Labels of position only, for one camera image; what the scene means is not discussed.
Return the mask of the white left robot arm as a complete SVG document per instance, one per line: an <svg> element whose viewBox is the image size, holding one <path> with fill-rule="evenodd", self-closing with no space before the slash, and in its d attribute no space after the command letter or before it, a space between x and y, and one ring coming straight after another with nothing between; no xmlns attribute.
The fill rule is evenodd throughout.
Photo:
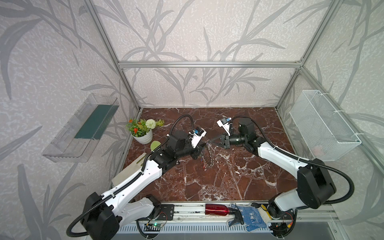
<svg viewBox="0 0 384 240"><path fill-rule="evenodd" d="M132 176L101 195L88 196L83 213L68 226L67 236L110 240L121 226L154 215L161 205L156 198L145 197L136 202L132 199L173 168L180 158L197 159L206 145L202 142L206 134L206 130L195 125L188 133L172 126L165 142L145 155L142 167Z"/></svg>

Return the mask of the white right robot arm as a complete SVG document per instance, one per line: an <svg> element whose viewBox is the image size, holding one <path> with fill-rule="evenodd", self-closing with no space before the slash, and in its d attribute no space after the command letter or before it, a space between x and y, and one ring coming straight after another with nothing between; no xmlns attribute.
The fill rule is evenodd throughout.
<svg viewBox="0 0 384 240"><path fill-rule="evenodd" d="M217 136L219 142L212 139L212 144L224 149L243 146L249 153L279 166L297 181L295 189L277 194L269 200L267 211L272 219L282 217L289 210L318 209L322 205L342 203L353 196L355 184L344 172L327 166L320 159L309 160L283 150L273 144L264 132L258 135L255 128L260 126L250 117L234 118L239 120L239 132L234 133L234 119L222 118L217 124L225 133ZM331 197L337 192L337 188L331 172L343 177L349 185L347 193L334 200Z"/></svg>

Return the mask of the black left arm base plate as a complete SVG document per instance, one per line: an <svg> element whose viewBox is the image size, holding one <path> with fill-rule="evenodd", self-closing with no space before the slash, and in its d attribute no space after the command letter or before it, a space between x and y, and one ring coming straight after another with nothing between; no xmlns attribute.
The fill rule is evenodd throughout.
<svg viewBox="0 0 384 240"><path fill-rule="evenodd" d="M175 213L175 205L161 204L161 205L155 206L149 218L151 220L172 221L174 218L174 213Z"/></svg>

